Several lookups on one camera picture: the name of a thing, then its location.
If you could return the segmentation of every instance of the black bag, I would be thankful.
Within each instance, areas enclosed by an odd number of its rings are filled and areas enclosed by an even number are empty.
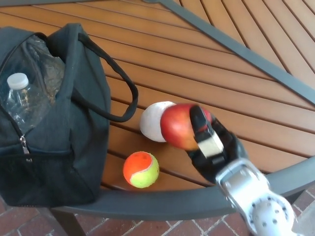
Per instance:
[[[110,120],[125,122],[133,116],[138,90],[80,24],[68,24],[48,37],[12,27],[0,29],[2,94],[7,90],[8,74],[32,73],[30,67],[18,65],[23,57],[20,46],[32,35],[45,40],[50,53],[65,62],[64,78],[48,115],[24,137],[0,106],[0,195],[10,206],[58,207],[93,202],[100,190]],[[131,90],[132,102],[122,117],[110,114],[110,89],[100,58]]]

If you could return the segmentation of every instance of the white bottle cap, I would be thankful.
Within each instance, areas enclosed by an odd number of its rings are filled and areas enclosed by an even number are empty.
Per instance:
[[[29,85],[29,80],[26,74],[16,73],[10,75],[7,79],[8,85],[12,90],[24,89]]]

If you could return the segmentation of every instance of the robotic hand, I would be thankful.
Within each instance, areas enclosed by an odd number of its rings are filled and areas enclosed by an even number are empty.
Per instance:
[[[190,110],[199,149],[187,151],[193,166],[215,183],[256,236],[302,236],[291,229],[291,204],[270,190],[268,179],[250,161],[239,139],[214,116],[209,123],[199,106]]]

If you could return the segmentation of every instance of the bag handle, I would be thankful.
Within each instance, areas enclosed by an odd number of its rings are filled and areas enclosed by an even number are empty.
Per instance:
[[[85,47],[90,49],[100,58],[106,60],[106,62],[113,68],[113,70],[118,73],[122,79],[127,83],[128,87],[130,88],[132,94],[132,102],[127,107],[125,113],[119,117],[115,116],[109,112],[106,112],[99,108],[98,106],[94,105],[87,101],[78,90],[74,89],[72,93],[71,99],[84,107],[87,107],[94,111],[95,113],[99,114],[100,116],[107,118],[114,122],[126,122],[127,120],[131,119],[137,109],[138,104],[138,89],[129,76],[121,69],[121,67],[106,53],[103,49],[101,49],[97,44],[95,44],[87,35],[79,33],[79,41],[83,43]]]

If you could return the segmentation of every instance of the white ball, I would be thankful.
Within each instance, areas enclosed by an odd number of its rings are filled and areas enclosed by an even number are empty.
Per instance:
[[[161,133],[160,120],[165,109],[173,105],[175,105],[175,103],[169,101],[157,102],[150,105],[142,113],[140,119],[141,133],[153,141],[165,143],[166,140]]]

